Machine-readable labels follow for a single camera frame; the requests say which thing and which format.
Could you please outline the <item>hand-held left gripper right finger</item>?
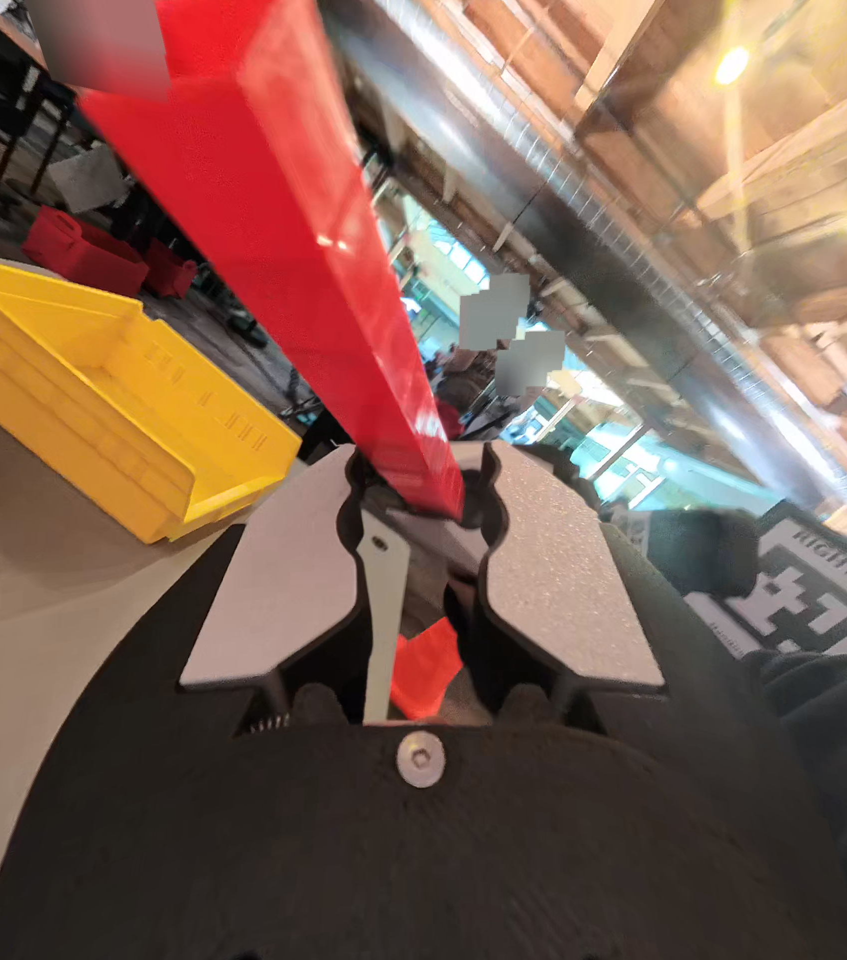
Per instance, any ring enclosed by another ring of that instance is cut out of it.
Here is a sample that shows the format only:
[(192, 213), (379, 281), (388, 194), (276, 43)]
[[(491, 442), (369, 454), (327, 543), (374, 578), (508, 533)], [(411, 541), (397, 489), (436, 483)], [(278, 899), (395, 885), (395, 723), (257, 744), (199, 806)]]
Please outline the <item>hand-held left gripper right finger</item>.
[(489, 612), (581, 681), (660, 689), (665, 679), (598, 513), (548, 464), (504, 441), (485, 446), (502, 532), (486, 559)]

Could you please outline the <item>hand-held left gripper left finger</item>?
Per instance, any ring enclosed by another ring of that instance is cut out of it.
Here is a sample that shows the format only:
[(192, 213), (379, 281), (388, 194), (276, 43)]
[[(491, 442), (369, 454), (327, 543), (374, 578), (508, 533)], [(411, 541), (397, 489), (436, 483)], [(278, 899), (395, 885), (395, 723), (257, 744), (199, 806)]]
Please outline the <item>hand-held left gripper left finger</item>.
[(261, 680), (358, 602), (358, 570), (337, 531), (352, 493), (344, 445), (289, 476), (253, 510), (179, 677), (190, 690)]

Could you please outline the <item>yellow plastic bin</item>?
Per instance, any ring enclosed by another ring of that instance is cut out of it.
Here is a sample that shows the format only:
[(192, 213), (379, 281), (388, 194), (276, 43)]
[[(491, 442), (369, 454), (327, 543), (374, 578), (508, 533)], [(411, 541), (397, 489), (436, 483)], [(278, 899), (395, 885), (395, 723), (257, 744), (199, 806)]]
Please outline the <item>yellow plastic bin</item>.
[(0, 427), (144, 545), (255, 504), (301, 443), (138, 299), (3, 262)]

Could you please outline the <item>red plastic bar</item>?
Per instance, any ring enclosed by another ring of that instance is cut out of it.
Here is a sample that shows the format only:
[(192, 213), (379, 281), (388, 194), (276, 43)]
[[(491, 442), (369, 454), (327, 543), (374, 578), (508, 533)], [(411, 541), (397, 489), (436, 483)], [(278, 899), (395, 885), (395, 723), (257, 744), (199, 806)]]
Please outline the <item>red plastic bar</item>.
[(459, 520), (463, 480), (382, 242), (315, 2), (156, 2), (161, 99), (81, 110), (389, 485)]

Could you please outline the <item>orange high-visibility vest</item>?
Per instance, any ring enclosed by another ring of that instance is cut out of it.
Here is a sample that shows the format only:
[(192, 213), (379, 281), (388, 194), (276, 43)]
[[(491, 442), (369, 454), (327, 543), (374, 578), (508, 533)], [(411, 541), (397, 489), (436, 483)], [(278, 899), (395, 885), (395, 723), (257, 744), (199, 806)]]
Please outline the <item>orange high-visibility vest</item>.
[(446, 616), (412, 638), (399, 634), (391, 679), (392, 704), (409, 721), (437, 716), (462, 666), (457, 632)]

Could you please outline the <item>square marker tag board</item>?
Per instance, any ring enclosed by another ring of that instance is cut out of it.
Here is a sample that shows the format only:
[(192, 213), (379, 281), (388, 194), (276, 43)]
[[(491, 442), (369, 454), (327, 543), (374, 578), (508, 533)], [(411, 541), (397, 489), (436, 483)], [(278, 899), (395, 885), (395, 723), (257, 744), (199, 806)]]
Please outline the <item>square marker tag board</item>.
[(780, 501), (756, 520), (749, 595), (684, 597), (736, 659), (766, 649), (847, 655), (847, 537)]

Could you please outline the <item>small red fabric bin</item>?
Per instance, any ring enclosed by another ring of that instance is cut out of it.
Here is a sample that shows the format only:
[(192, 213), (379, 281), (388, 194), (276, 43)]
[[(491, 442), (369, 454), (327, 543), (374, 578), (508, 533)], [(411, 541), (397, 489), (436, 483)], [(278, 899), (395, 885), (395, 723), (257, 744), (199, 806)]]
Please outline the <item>small red fabric bin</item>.
[(198, 273), (198, 264), (184, 259), (169, 246), (151, 238), (144, 254), (148, 272), (143, 286), (162, 299), (182, 300), (186, 297)]

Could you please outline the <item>large red fabric bin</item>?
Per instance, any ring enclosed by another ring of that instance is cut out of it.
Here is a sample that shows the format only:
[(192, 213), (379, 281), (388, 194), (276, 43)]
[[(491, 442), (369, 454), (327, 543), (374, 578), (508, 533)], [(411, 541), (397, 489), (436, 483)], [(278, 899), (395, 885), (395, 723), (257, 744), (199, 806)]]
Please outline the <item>large red fabric bin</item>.
[(69, 282), (135, 298), (148, 264), (129, 244), (55, 207), (40, 207), (21, 245), (33, 263)]

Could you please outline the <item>grey hanging sheet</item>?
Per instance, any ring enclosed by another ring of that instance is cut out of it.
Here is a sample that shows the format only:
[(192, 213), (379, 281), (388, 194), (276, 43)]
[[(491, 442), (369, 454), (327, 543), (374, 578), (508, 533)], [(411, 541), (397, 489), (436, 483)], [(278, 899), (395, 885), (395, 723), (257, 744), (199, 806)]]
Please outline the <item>grey hanging sheet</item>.
[(70, 214), (120, 206), (136, 185), (132, 173), (106, 143), (50, 163), (46, 175)]

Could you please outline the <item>large silver air duct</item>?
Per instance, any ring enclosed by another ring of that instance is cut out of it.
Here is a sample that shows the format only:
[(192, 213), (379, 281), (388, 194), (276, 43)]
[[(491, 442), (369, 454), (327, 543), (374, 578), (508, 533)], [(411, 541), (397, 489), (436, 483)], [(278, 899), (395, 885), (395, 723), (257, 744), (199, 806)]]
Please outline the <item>large silver air duct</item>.
[(702, 417), (754, 477), (811, 511), (847, 506), (847, 467), (722, 323), (612, 211), (510, 80), (422, 2), (319, 2), (331, 39), (461, 178)]

